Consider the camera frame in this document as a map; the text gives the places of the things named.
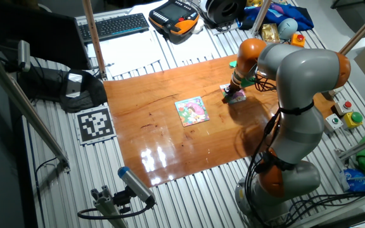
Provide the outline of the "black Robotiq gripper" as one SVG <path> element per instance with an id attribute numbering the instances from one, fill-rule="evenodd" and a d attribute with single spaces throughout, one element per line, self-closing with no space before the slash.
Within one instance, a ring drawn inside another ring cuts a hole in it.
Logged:
<path id="1" fill-rule="evenodd" d="M 240 90 L 241 90 L 240 85 L 236 85 L 235 83 L 231 82 L 226 87 L 226 91 L 222 93 L 222 95 L 224 96 L 223 101 L 229 101 L 229 98 L 230 98 L 231 101 L 233 101 L 236 98 L 235 93 L 240 91 Z"/>

